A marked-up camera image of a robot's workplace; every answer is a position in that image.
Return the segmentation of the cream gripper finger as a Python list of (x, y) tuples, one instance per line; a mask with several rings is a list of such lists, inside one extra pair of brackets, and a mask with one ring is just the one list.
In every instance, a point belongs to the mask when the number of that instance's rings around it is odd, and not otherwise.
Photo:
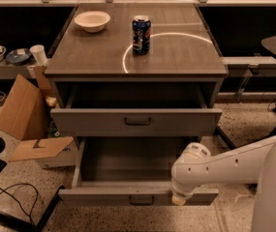
[(176, 195), (173, 195), (172, 196), (172, 199), (171, 199), (172, 203), (174, 205), (177, 205), (177, 206), (183, 206), (185, 203), (186, 203), (186, 200), (185, 199), (182, 199)]

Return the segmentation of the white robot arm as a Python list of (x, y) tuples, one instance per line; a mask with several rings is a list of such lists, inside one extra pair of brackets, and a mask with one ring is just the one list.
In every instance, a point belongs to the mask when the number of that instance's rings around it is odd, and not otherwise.
[(183, 205), (206, 184), (255, 184), (251, 232), (276, 232), (276, 135), (213, 156), (191, 143), (171, 168), (172, 202)]

